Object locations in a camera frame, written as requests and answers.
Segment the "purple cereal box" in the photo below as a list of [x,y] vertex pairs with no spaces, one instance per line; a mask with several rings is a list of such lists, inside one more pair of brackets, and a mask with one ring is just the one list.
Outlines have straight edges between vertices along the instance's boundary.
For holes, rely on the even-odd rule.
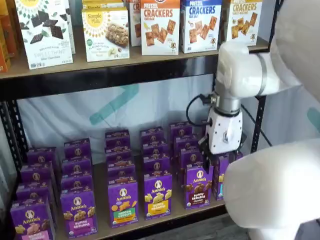
[[64,189],[60,201],[66,235],[70,239],[98,232],[95,196],[90,187]]
[[165,139],[147,142],[142,145],[142,155],[169,153],[169,145]]
[[144,171],[170,170],[170,158],[167,153],[143,156]]
[[62,161],[62,173],[91,172],[91,158],[88,156],[75,156]]
[[164,130],[161,126],[155,128],[149,128],[140,131],[141,144],[146,144],[149,142],[161,141],[165,138]]
[[112,228],[138,222],[136,173],[108,178],[108,203]]
[[105,149],[105,161],[119,161],[131,158],[131,149],[128,146],[118,146],[112,149]]
[[214,167],[211,165],[209,174],[201,165],[189,164],[185,169],[185,209],[194,209],[210,204]]
[[54,240],[56,232],[48,197],[18,200],[10,210],[16,238],[19,240]]
[[130,148],[130,134],[128,130],[105,133],[106,149],[114,149],[120,146],[128,146]]
[[144,216],[146,220],[171,214],[172,175],[169,171],[144,174]]
[[61,189],[72,189],[77,187],[89,186],[90,189],[93,189],[93,179],[91,172],[77,172],[65,174],[61,179]]
[[91,158],[90,139],[84,138],[64,143],[64,155],[66,159],[77,156],[89,156]]

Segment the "chocolate bar box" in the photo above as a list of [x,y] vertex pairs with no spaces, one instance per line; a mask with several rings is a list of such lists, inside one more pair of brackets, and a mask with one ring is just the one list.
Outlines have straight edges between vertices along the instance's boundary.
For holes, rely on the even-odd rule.
[[62,161],[62,173],[64,175],[84,171],[92,171],[91,158],[88,156],[75,156]]
[[10,213],[16,233],[15,239],[56,239],[47,197],[14,201]]
[[171,214],[172,175],[168,170],[144,174],[144,216],[146,220]]
[[138,183],[135,173],[108,178],[108,203],[112,228],[138,222]]
[[73,62],[63,0],[15,0],[28,66],[32,69]]
[[95,196],[90,187],[64,189],[60,201],[65,231],[69,238],[98,232]]
[[212,165],[209,167],[209,173],[198,164],[186,166],[184,177],[185,209],[200,208],[210,204],[213,172]]

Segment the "snack box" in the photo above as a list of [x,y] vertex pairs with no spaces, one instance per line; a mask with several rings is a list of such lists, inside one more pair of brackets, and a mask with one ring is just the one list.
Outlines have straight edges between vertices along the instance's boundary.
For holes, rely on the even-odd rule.
[[165,138],[164,130],[161,126],[140,131],[141,144],[161,141]]
[[66,159],[78,156],[90,156],[91,158],[90,139],[84,138],[80,140],[65,142],[64,155]]
[[201,165],[189,164],[185,169],[185,209],[194,209],[210,204],[214,167],[207,173]]
[[129,58],[125,7],[83,9],[82,22],[87,62]]
[[138,183],[136,173],[109,177],[107,182],[112,228],[138,222]]
[[171,214],[172,175],[168,170],[144,174],[144,216],[146,220]]
[[62,173],[64,175],[84,171],[92,171],[91,158],[88,156],[74,156],[62,161]]
[[98,232],[93,190],[88,187],[64,189],[60,196],[66,235],[77,238]]
[[179,0],[141,0],[142,55],[178,55]]
[[15,0],[31,70],[73,62],[63,0]]
[[56,239],[48,197],[18,200],[10,210],[18,240]]
[[130,134],[128,130],[107,131],[105,133],[105,148],[113,149],[115,147],[128,146],[130,148]]

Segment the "pretzel crackers box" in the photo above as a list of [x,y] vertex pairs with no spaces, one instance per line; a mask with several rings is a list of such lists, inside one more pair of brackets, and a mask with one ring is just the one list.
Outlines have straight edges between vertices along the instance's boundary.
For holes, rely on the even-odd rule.
[[82,10],[88,62],[129,58],[128,11],[125,7]]
[[48,197],[14,201],[10,213],[16,233],[15,239],[56,239]]
[[226,0],[226,41],[257,44],[263,0]]
[[69,238],[98,232],[95,196],[90,187],[65,189],[61,192],[60,201]]
[[182,51],[217,50],[222,0],[183,0],[180,12]]
[[141,0],[142,55],[178,55],[179,0]]
[[145,219],[155,219],[171,214],[172,175],[168,170],[144,174]]
[[108,178],[108,203],[112,228],[138,222],[138,183],[135,173]]
[[209,167],[209,173],[199,164],[186,166],[185,185],[185,209],[194,209],[210,204],[211,187],[214,167]]

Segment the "cracker image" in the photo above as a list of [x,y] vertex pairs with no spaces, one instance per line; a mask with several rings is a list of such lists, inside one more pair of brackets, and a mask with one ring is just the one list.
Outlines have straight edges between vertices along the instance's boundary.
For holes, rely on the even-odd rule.
[[176,22],[170,19],[168,22],[168,26],[166,27],[167,32],[170,33],[171,35],[174,34],[175,26],[176,26]]
[[125,48],[129,44],[128,30],[123,26],[119,26],[115,23],[108,23],[106,39],[110,42]]
[[258,14],[253,12],[252,16],[251,16],[251,19],[250,19],[250,25],[251,26],[253,26],[253,27],[255,26],[257,17],[258,17]]
[[248,21],[245,21],[245,24],[243,25],[243,28],[241,30],[241,33],[243,35],[247,35],[248,31],[249,31],[249,28],[250,28],[250,22]]
[[242,28],[244,27],[244,18],[239,18],[238,19],[238,31],[242,30]]
[[165,30],[163,27],[161,28],[161,31],[160,31],[160,35],[159,37],[157,38],[159,40],[159,42],[161,43],[165,43],[166,41],[166,38],[167,38],[167,35],[168,35],[168,31]]
[[140,38],[141,37],[141,24],[135,24],[134,25],[134,30],[135,30],[135,36],[137,38]]
[[209,27],[212,31],[215,30],[216,23],[217,23],[217,18],[215,16],[212,16],[209,23]]
[[151,31],[152,31],[152,36],[154,39],[159,37],[160,32],[159,32],[159,25],[158,24],[151,25]]
[[209,32],[209,26],[207,24],[205,24],[203,26],[203,29],[202,29],[202,33],[200,34],[200,37],[203,39],[203,40],[206,40],[206,37],[208,35],[208,32]]
[[231,28],[231,31],[232,31],[232,39],[236,39],[238,37],[238,26],[233,26]]

